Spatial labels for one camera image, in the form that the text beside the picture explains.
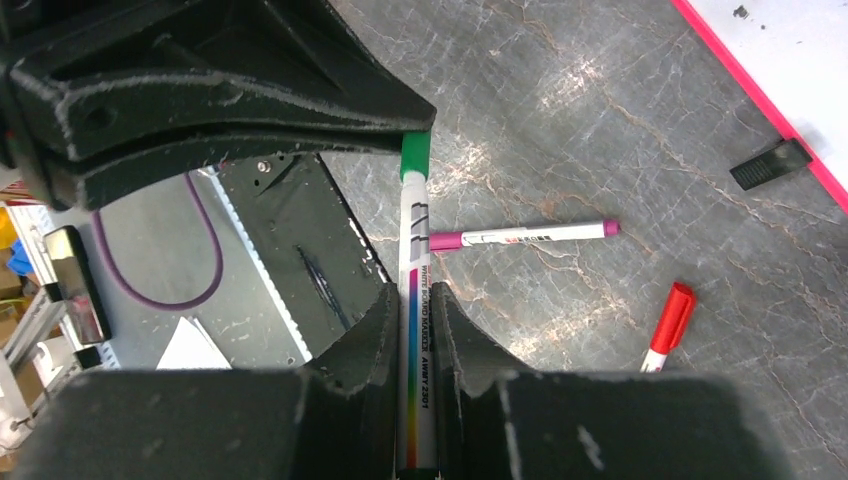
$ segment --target pink marker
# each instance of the pink marker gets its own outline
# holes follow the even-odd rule
[[[621,226],[615,220],[553,225],[547,227],[502,228],[476,232],[450,232],[430,234],[430,251],[454,252],[462,247],[480,243],[556,242],[559,240],[587,240],[618,235]]]

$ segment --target gray marble surface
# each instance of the gray marble surface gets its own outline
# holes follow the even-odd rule
[[[334,4],[439,109],[435,230],[622,222],[436,258],[474,321],[538,368],[635,370],[684,281],[700,303],[669,368],[735,379],[799,478],[848,476],[845,214],[808,171],[738,188],[728,168],[778,136],[670,4]],[[396,271],[397,159],[325,158]]]

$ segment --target black metal plate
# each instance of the black metal plate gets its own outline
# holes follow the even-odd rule
[[[270,165],[260,172],[259,161]],[[317,356],[344,328],[316,291],[296,247],[323,271],[351,323],[373,304],[387,278],[324,162],[316,155],[226,165],[221,184],[259,258]]]

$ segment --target black 3d-printed part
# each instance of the black 3d-printed part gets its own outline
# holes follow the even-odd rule
[[[774,180],[807,166],[813,159],[796,139],[780,142],[776,147],[730,169],[742,190]]]
[[[532,371],[445,284],[431,306],[446,480],[792,478],[768,420],[726,381]],[[13,478],[394,478],[398,315],[387,286],[297,370],[80,375]]]
[[[6,154],[55,208],[222,160],[398,152],[435,117],[326,0],[112,2],[4,45],[0,70]]]

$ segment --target black device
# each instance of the black device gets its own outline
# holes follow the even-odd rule
[[[730,169],[730,174],[742,190],[750,190],[777,177],[806,167],[813,157],[797,139],[778,143],[753,158]]]
[[[77,229],[67,226],[50,232],[44,236],[44,245],[80,343],[92,345],[112,338]]]

